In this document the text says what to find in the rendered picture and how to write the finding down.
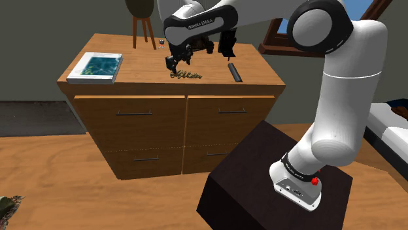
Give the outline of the white book with teal cover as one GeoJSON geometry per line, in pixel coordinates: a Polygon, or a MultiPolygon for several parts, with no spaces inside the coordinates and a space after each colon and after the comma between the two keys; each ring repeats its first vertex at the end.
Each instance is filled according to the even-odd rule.
{"type": "Polygon", "coordinates": [[[122,54],[86,52],[66,81],[70,84],[113,84],[122,61],[122,54]]]}

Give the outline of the dark grey rug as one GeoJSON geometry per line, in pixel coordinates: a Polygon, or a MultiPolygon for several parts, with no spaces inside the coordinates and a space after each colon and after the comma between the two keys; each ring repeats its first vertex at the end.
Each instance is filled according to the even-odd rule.
{"type": "Polygon", "coordinates": [[[0,101],[0,137],[85,132],[66,101],[0,101]]]}

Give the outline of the black remote control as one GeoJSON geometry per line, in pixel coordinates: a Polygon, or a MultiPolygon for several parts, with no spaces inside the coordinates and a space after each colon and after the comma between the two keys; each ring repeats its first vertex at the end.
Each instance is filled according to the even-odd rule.
{"type": "Polygon", "coordinates": [[[242,78],[240,77],[235,65],[233,63],[228,63],[228,69],[236,82],[242,82],[242,78]]]}

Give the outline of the wooden stand with dark pot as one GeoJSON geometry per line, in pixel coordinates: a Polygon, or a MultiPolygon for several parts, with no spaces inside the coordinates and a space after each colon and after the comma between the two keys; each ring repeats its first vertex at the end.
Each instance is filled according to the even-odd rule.
{"type": "Polygon", "coordinates": [[[154,0],[124,0],[126,7],[131,13],[133,19],[133,48],[137,46],[137,22],[141,21],[143,27],[144,41],[148,42],[147,32],[149,32],[153,49],[156,48],[156,41],[154,38],[150,16],[154,10],[154,0]]]}

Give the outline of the dark brown robot stand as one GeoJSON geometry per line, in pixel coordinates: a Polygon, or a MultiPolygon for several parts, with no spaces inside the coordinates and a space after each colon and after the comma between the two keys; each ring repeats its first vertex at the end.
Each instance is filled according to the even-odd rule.
{"type": "Polygon", "coordinates": [[[342,230],[352,177],[325,166],[322,199],[309,212],[274,190],[270,165],[296,141],[260,122],[208,175],[197,212],[212,230],[342,230]]]}

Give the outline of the black upright object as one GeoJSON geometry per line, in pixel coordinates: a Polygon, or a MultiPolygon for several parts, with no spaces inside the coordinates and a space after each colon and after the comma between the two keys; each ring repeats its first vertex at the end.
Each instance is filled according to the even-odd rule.
{"type": "Polygon", "coordinates": [[[235,37],[236,28],[226,30],[221,32],[220,39],[218,43],[218,53],[221,53],[224,57],[228,59],[230,57],[235,57],[233,53],[233,46],[235,45],[237,38],[235,37]]]}

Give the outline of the dark thin curly object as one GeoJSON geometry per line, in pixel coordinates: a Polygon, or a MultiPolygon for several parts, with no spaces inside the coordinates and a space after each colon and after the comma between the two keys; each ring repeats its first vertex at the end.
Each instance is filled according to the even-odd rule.
{"type": "Polygon", "coordinates": [[[197,73],[191,73],[191,72],[179,70],[176,73],[170,72],[170,77],[171,78],[177,78],[177,79],[181,79],[181,78],[197,78],[197,79],[201,79],[203,76],[200,75],[200,74],[197,74],[197,73]]]}

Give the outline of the window with brown wooden frame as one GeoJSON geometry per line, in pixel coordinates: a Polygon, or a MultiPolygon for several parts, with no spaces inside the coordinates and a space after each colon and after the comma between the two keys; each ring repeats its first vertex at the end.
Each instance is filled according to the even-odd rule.
{"type": "MultiPolygon", "coordinates": [[[[351,20],[378,20],[393,0],[342,0],[351,20]]],[[[322,54],[302,52],[294,48],[286,34],[288,20],[274,19],[269,25],[263,43],[258,47],[261,54],[323,58],[322,54]]]]}

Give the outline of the wooden chest of drawers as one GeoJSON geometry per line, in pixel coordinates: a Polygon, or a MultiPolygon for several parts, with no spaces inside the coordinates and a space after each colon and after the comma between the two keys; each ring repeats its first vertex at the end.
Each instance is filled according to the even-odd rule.
{"type": "Polygon", "coordinates": [[[262,120],[284,82],[251,44],[236,44],[234,81],[222,54],[198,51],[178,70],[202,75],[171,78],[167,48],[125,35],[96,33],[83,52],[120,53],[113,84],[70,84],[60,90],[120,180],[213,170],[262,120]]]}

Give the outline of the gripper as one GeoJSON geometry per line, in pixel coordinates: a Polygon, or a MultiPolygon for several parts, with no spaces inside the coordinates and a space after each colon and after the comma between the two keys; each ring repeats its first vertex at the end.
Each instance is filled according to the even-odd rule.
{"type": "Polygon", "coordinates": [[[166,67],[172,72],[177,73],[178,60],[184,60],[188,65],[194,52],[206,50],[208,54],[213,53],[214,43],[208,36],[192,38],[181,45],[169,44],[171,56],[165,58],[166,67]]]}

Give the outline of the bed with white sheet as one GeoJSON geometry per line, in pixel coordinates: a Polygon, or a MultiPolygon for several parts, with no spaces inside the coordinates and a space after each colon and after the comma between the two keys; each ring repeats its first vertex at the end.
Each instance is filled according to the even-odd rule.
{"type": "Polygon", "coordinates": [[[408,99],[372,103],[364,138],[408,181],[408,118],[392,111],[408,110],[408,99]]]}

